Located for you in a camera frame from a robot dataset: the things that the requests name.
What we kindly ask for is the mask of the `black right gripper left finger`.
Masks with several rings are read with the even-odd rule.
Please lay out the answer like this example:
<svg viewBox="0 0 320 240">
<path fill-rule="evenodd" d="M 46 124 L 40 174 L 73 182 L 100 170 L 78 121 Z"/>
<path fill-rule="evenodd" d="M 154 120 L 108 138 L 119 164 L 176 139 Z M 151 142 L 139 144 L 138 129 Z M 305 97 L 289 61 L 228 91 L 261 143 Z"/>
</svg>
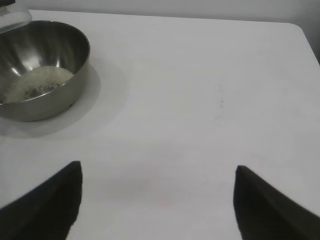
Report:
<svg viewBox="0 0 320 240">
<path fill-rule="evenodd" d="M 65 240 L 78 217 L 82 192 L 82 166 L 72 161 L 0 209 L 0 238 Z"/>
</svg>

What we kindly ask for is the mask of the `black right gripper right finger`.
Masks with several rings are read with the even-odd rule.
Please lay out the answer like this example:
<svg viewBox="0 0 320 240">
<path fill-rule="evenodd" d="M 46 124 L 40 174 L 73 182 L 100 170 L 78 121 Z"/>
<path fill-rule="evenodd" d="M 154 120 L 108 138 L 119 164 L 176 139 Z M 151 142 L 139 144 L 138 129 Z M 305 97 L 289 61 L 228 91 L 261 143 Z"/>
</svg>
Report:
<svg viewBox="0 0 320 240">
<path fill-rule="evenodd" d="M 243 240 L 318 240 L 320 218 L 247 166 L 235 171 L 233 208 Z"/>
</svg>

